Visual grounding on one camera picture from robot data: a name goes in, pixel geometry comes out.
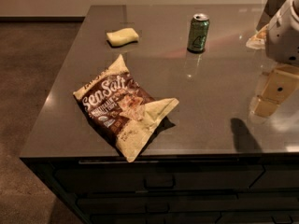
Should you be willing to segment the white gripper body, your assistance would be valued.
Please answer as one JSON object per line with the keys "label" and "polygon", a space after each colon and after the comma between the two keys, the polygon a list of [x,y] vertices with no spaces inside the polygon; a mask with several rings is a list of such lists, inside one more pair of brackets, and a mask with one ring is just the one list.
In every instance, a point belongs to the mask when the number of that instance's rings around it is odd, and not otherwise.
{"label": "white gripper body", "polygon": [[286,0],[270,20],[265,51],[278,63],[299,65],[299,0]]}

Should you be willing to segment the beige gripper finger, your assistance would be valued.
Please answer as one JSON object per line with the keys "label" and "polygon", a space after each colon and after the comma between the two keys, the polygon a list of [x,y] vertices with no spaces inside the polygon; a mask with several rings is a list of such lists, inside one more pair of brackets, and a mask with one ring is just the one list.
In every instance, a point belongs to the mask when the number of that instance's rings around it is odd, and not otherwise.
{"label": "beige gripper finger", "polygon": [[252,104],[252,112],[256,116],[268,118],[299,89],[299,68],[279,64],[265,76],[262,90]]}

